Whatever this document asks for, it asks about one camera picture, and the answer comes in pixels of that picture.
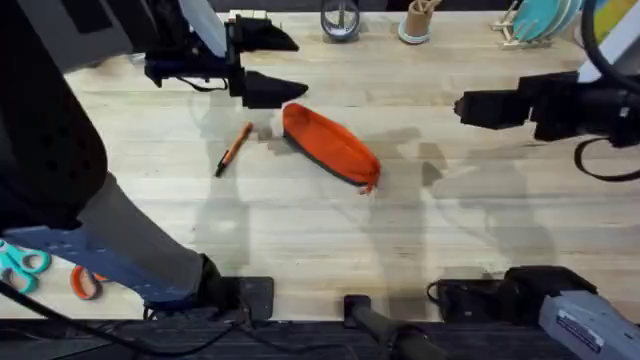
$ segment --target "orange pouch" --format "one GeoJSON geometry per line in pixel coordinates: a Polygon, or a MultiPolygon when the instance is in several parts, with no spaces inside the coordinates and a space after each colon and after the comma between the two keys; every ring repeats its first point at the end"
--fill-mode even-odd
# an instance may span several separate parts
{"type": "Polygon", "coordinates": [[[363,193],[377,185],[378,159],[342,125],[299,104],[284,108],[282,122],[285,140],[331,174],[363,193]]]}

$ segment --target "orange pen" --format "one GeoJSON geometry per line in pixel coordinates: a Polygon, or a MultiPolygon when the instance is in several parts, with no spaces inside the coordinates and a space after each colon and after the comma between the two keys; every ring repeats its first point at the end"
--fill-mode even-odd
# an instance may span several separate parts
{"type": "Polygon", "coordinates": [[[249,137],[251,130],[253,130],[253,124],[247,123],[247,125],[245,125],[242,129],[242,133],[240,133],[236,141],[234,141],[233,145],[231,145],[229,150],[225,151],[224,155],[222,155],[222,159],[220,159],[220,162],[218,163],[218,169],[216,170],[216,177],[222,176],[224,169],[227,168],[227,166],[236,156],[238,150],[240,150],[240,147],[242,146],[242,144],[244,144],[244,141],[247,140],[247,137],[249,137]]]}

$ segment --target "plate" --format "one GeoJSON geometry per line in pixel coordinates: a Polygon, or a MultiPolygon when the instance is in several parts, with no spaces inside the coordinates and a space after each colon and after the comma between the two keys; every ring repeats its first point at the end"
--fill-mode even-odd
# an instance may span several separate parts
{"type": "Polygon", "coordinates": [[[571,0],[571,4],[569,5],[569,11],[567,12],[567,15],[564,17],[564,19],[560,23],[560,26],[558,26],[558,28],[554,31],[554,33],[551,34],[551,36],[562,34],[562,32],[567,28],[567,26],[569,26],[573,22],[573,20],[576,18],[576,16],[578,16],[578,14],[580,13],[580,9],[582,9],[583,3],[584,3],[584,0],[571,0]]]}
{"type": "Polygon", "coordinates": [[[558,0],[559,8],[558,12],[556,12],[556,16],[554,16],[551,25],[549,25],[549,27],[546,28],[538,38],[542,39],[548,36],[552,36],[555,33],[556,29],[558,29],[562,21],[567,17],[567,14],[569,13],[569,7],[573,2],[575,2],[575,0],[558,0]]]}
{"type": "Polygon", "coordinates": [[[549,28],[559,9],[559,0],[525,0],[513,19],[513,29],[518,30],[515,38],[520,41],[534,40],[549,28]]]}

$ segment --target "scissors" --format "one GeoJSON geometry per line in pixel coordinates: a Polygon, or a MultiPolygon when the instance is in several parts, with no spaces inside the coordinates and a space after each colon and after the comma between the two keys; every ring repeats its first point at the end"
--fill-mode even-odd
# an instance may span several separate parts
{"type": "Polygon", "coordinates": [[[47,270],[51,264],[51,255],[39,250],[21,250],[13,245],[9,245],[4,240],[0,240],[0,274],[2,280],[13,286],[22,294],[28,294],[38,287],[38,278],[35,274],[47,270]],[[32,266],[34,258],[40,259],[40,265],[32,266]],[[12,275],[23,280],[25,285],[20,288],[12,280],[12,275]]]}

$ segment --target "sticker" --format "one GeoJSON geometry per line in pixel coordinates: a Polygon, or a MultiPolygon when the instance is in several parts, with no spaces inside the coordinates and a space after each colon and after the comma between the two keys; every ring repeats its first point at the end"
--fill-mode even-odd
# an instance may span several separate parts
{"type": "Polygon", "coordinates": [[[578,319],[571,316],[564,310],[558,310],[556,322],[565,330],[575,336],[580,342],[587,345],[593,352],[599,354],[604,346],[604,340],[588,327],[578,322],[578,319]]]}

